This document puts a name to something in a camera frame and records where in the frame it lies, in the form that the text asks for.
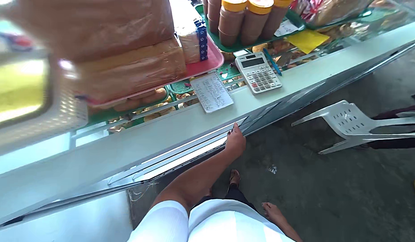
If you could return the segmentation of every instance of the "calculator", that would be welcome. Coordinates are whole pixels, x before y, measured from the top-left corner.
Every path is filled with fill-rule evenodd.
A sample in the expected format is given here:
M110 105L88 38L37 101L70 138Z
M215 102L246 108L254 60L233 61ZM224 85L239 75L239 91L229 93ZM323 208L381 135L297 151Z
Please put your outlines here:
M263 52L238 56L235 63L254 95L282 86L278 77L267 63Z

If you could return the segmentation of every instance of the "paper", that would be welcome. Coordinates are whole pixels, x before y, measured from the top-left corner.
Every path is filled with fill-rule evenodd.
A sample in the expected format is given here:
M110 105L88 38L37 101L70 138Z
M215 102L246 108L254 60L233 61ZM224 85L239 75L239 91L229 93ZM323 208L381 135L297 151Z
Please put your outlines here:
M313 30L303 30L295 35L288 36L288 41L306 54L328 40L329 36Z
M299 30L299 28L293 25L290 20L285 20L284 22L280 23L279 28L275 32L275 36L280 37L283 35L291 34L297 30Z
M216 73L191 80L190 84L206 113L211 113L234 103Z

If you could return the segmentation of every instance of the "yellow lid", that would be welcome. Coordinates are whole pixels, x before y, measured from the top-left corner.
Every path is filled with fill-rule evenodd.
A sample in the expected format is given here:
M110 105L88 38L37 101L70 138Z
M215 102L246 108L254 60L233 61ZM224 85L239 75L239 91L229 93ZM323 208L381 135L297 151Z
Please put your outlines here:
M246 8L247 0L222 0L221 5L232 12L239 12Z
M293 0L274 0L273 5L276 7L288 7Z
M272 10L273 0L248 0L248 10L258 14L268 14Z

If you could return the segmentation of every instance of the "white plastic chair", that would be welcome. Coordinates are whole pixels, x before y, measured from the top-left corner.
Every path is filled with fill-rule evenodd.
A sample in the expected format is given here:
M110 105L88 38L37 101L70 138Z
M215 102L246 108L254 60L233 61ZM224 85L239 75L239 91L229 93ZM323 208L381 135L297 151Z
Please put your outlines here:
M322 117L328 125L345 140L334 146L320 151L324 155L334 151L354 147L375 140L393 140L403 138L415 138L415 133L408 134L371 134L370 131L377 127L415 124L415 116L405 118L392 118L385 120L373 120L367 117L354 103L345 100L320 109L306 117L292 123L291 126L301 124L308 120Z

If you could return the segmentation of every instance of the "pink tray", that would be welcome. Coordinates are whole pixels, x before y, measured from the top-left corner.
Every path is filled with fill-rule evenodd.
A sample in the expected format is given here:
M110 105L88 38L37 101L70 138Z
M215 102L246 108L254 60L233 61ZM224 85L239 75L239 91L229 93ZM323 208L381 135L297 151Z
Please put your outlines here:
M214 44L214 42L212 41L212 39L209 37L209 35L207 36L207 60L205 61L200 61L198 63L194 63L194 64L186 64L186 72L187 72L187 76L185 76L184 78L178 79L178 80L173 80L169 83L166 84L162 84L156 87L152 87L150 89L146 89L144 91L140 91L138 93L134 93L128 96L124 96L109 102L104 102L104 103L96 103L93 101L89 101L87 100L87 103L89 106L91 107L100 107L100 106L104 106L104 105L109 105L112 104L114 102L118 102L120 100L124 100L127 99L129 97L132 96L137 96L139 94L157 89L157 88L161 88L165 85L169 85L178 81L182 81L185 79L189 79L191 77L203 74L205 72L214 70L214 69L218 69L219 67L221 67L221 65L224 64L224 56L221 54L220 49L218 49L218 47Z

